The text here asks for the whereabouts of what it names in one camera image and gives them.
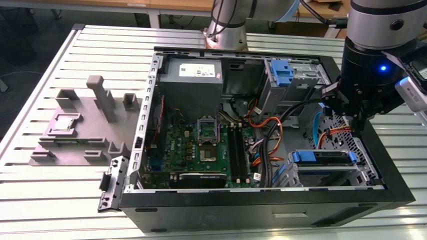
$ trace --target floor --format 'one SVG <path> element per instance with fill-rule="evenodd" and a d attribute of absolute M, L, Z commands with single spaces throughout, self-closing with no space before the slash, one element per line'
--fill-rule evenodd
<path fill-rule="evenodd" d="M 63 10 L 61 11 L 61 19 L 54 20 L 50 10 L 34 9 L 31 16 L 38 28 L 37 33 L 27 37 L 35 52 L 34 61 L 15 66 L 0 58 L 0 79 L 9 87 L 5 93 L 0 93 L 0 140 L 37 85 L 73 24 L 136 27 L 137 19 L 140 26 L 149 27 L 149 20 L 145 14 L 138 14 L 136 18 L 132 13 Z M 210 22 L 209 17 L 201 16 L 194 18 L 190 16 L 173 16 L 172 20 L 169 20 L 169 17 L 162 15 L 160 19 L 161 27 L 168 29 L 201 30 Z M 246 32 L 268 34 L 266 22 L 249 20 L 246 22 Z"/>

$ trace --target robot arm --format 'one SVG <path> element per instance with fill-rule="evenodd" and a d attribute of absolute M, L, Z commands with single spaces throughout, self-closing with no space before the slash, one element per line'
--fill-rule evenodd
<path fill-rule="evenodd" d="M 324 20 L 300 2 L 324 24 L 345 26 L 341 20 Z M 214 0 L 206 46 L 244 50 L 245 19 L 285 22 L 297 7 L 297 0 Z M 418 63 L 427 59 L 427 46 L 416 40 L 425 12 L 427 0 L 350 0 L 340 76 L 321 89 L 321 101 L 352 118 L 354 130 L 402 102 L 414 112 L 427 110 L 427 81 L 420 74 L 427 64 Z"/>
<path fill-rule="evenodd" d="M 340 79 L 322 88 L 321 100 L 337 114 L 352 117 L 354 130 L 402 102 L 414 112 L 427 110 L 418 72 L 427 47 L 416 40 L 425 11 L 425 0 L 350 1 Z"/>
<path fill-rule="evenodd" d="M 286 22 L 298 8 L 298 0 L 213 0 L 210 24 L 204 30 L 210 49 L 246 48 L 246 19 Z"/>

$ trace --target aluminum slotted table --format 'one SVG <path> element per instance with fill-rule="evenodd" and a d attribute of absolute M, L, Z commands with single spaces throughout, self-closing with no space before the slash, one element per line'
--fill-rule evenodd
<path fill-rule="evenodd" d="M 332 56 L 340 66 L 338 39 L 248 34 L 249 51 Z M 97 213 L 104 166 L 26 165 L 54 113 L 61 88 L 92 96 L 85 81 L 101 75 L 113 97 L 136 93 L 144 99 L 153 46 L 202 48 L 192 30 L 86 25 L 70 31 L 33 93 L 0 143 L 0 239 L 330 239 L 427 238 L 427 130 L 405 106 L 370 123 L 416 201 L 382 210 L 342 227 L 141 233 L 124 213 Z"/>

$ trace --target table leg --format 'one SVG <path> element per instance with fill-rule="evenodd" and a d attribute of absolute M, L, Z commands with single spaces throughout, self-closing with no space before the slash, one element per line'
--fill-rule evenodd
<path fill-rule="evenodd" d="M 326 29 L 326 32 L 324 34 L 324 38 L 328 38 L 328 39 L 334 39 L 336 36 L 338 35 L 340 33 L 340 29 L 334 28 L 334 27 L 329 27 Z"/>
<path fill-rule="evenodd" d="M 149 17 L 149 26 L 152 29 L 158 29 L 160 28 L 160 14 L 157 13 L 148 13 Z"/>

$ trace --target wooden table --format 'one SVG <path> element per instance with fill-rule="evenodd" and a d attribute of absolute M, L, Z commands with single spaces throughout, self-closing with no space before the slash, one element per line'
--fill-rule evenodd
<path fill-rule="evenodd" d="M 213 0 L 0 0 L 0 6 L 5 7 L 148 14 L 152 28 L 160 28 L 161 14 L 209 17 L 212 3 Z M 346 15 L 342 7 L 333 11 L 324 3 L 309 2 L 309 5 L 326 19 Z M 302 6 L 298 7 L 298 13 L 298 22 L 318 23 Z"/>

